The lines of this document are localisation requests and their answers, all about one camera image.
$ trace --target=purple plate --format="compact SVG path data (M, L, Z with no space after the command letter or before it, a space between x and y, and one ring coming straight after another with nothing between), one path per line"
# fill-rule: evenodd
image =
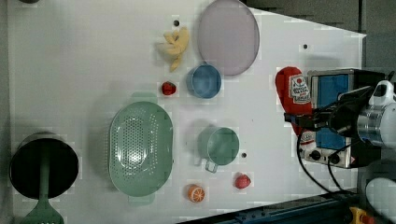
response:
M260 34L254 15L238 0L217 0L204 11L198 28L202 58L223 75L239 75L253 64Z

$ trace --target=blue bowl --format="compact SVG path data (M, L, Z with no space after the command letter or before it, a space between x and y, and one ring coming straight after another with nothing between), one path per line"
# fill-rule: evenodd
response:
M189 72L187 88L196 97L213 98L221 88L220 73L214 66L207 63L202 64Z

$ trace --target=white tabletop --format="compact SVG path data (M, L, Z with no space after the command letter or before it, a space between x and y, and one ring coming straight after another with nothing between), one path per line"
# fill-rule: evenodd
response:
M261 34L258 58L244 74L224 77L218 96L202 100L187 92L185 77L202 62L195 31L210 2L40 0L26 6L8 1L12 152L39 131L60 134L77 152L78 179L50 200L67 224L176 223L324 193L299 167L275 74L288 65L305 74L360 68L363 35L252 9ZM191 30L191 42L170 74L155 44L164 42L163 32L172 29L175 18ZM177 84L176 95L158 91L166 80ZM109 124L136 91L156 93L174 124L171 177L146 206L128 204L106 167ZM197 135L209 124L233 128L240 153L247 153L216 174L205 171L196 148ZM307 166L336 190L325 166ZM356 170L333 169L343 187L356 187ZM247 189L233 187L238 172L251 177ZM192 183L205 188L202 203L186 199ZM36 204L15 190L13 197L16 217Z

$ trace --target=small orange fruit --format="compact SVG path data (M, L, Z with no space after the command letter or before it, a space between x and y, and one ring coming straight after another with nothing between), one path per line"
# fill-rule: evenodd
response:
M205 191L197 185L192 185L189 188L188 196L193 203L200 203L205 197Z

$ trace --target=cup handle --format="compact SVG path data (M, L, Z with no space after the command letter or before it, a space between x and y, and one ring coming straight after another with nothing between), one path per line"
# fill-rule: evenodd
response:
M212 163L212 162L206 161L205 169L206 169L208 172L210 172L210 173L212 173L212 174L215 174L216 171L218 170L218 165L215 164L215 163L213 163L213 164L215 164L215 166L213 167L213 170L210 170L210 169L209 169L209 164L210 164L210 163Z

